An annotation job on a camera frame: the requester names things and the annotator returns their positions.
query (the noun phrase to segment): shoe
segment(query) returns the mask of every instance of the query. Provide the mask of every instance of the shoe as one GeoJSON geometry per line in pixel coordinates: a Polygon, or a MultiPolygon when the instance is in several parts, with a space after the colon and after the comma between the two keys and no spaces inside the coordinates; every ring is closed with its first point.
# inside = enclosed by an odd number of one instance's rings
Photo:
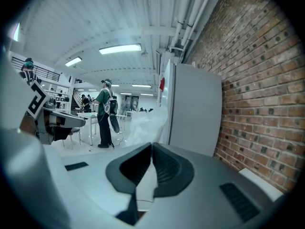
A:
{"type": "Polygon", "coordinates": [[[97,147],[99,147],[99,148],[109,148],[108,145],[107,146],[102,146],[101,144],[98,144],[97,147]]]}

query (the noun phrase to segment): red brick wall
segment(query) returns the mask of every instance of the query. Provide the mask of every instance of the red brick wall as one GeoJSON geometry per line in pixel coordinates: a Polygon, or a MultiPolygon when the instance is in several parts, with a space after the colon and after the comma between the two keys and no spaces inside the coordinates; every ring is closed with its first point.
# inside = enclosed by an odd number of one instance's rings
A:
{"type": "Polygon", "coordinates": [[[305,55],[273,0],[219,0],[185,60],[222,77],[214,157],[291,190],[305,155],[305,55]]]}

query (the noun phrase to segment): pipe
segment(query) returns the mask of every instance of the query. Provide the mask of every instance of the pipe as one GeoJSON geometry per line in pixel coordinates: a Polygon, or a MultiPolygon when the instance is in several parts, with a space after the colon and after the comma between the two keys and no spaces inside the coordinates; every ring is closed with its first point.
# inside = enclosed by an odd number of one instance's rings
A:
{"type": "Polygon", "coordinates": [[[202,0],[195,0],[193,8],[192,8],[192,12],[189,18],[189,21],[187,22],[187,27],[183,36],[183,39],[181,41],[181,45],[184,46],[186,43],[186,40],[188,39],[188,36],[190,34],[190,31],[194,25],[194,21],[196,19],[196,15],[198,14],[198,10],[200,8],[200,4],[201,4],[202,0]]]}
{"type": "Polygon", "coordinates": [[[201,15],[202,15],[202,13],[203,13],[203,11],[204,11],[205,6],[206,6],[207,3],[208,3],[208,0],[204,0],[204,1],[203,1],[203,4],[202,4],[202,6],[201,6],[201,8],[200,8],[200,10],[199,10],[199,12],[198,12],[197,18],[196,18],[196,20],[195,20],[195,22],[194,22],[194,25],[193,25],[193,27],[192,27],[192,30],[191,30],[191,32],[190,32],[190,34],[189,34],[188,39],[187,39],[187,42],[186,42],[186,44],[185,44],[185,46],[184,46],[184,48],[183,48],[183,51],[185,51],[186,46],[187,46],[188,42],[189,42],[190,39],[191,39],[192,33],[194,32],[195,27],[197,26],[197,24],[198,24],[198,22],[199,22],[199,19],[201,18],[201,15]]]}
{"type": "Polygon", "coordinates": [[[179,15],[178,15],[177,28],[176,28],[175,36],[172,39],[171,47],[174,47],[176,45],[177,41],[178,41],[179,34],[181,32],[181,29],[182,29],[182,26],[183,26],[183,23],[184,23],[187,7],[189,5],[189,1],[190,0],[181,0],[179,15]]]}

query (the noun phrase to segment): ceiling beam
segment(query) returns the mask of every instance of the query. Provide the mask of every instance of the ceiling beam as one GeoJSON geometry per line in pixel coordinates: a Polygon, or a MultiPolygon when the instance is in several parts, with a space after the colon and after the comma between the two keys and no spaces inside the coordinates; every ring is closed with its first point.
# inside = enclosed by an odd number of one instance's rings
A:
{"type": "MultiPolygon", "coordinates": [[[[62,55],[55,63],[55,66],[59,64],[66,63],[67,59],[79,51],[83,51],[87,48],[94,47],[96,45],[101,44],[102,42],[120,39],[120,38],[128,38],[142,35],[160,35],[160,36],[174,36],[176,28],[175,27],[163,27],[163,26],[146,26],[146,27],[138,27],[138,28],[127,28],[121,29],[117,31],[112,31],[110,33],[102,34],[93,39],[90,39],[77,47],[74,47],[64,55],[62,55]]],[[[180,36],[183,37],[185,30],[182,30],[180,36]]]]}
{"type": "Polygon", "coordinates": [[[29,30],[34,22],[34,18],[37,14],[37,11],[41,7],[41,3],[44,0],[31,0],[27,7],[24,9],[20,18],[20,33],[21,35],[21,51],[24,51],[27,35],[29,34],[29,30]]]}
{"type": "Polygon", "coordinates": [[[137,73],[137,74],[157,74],[156,70],[145,70],[145,69],[122,69],[122,70],[101,70],[101,71],[91,71],[81,75],[112,75],[112,74],[126,74],[126,73],[137,73]]]}

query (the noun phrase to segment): person on balcony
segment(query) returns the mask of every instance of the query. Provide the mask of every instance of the person on balcony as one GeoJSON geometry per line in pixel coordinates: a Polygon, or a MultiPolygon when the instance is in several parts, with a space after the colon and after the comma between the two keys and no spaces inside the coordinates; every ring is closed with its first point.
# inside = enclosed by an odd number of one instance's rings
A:
{"type": "Polygon", "coordinates": [[[30,85],[33,80],[36,80],[39,84],[41,83],[41,79],[39,79],[38,76],[33,72],[33,69],[34,61],[32,58],[27,58],[23,63],[19,75],[27,82],[28,85],[30,85]]]}

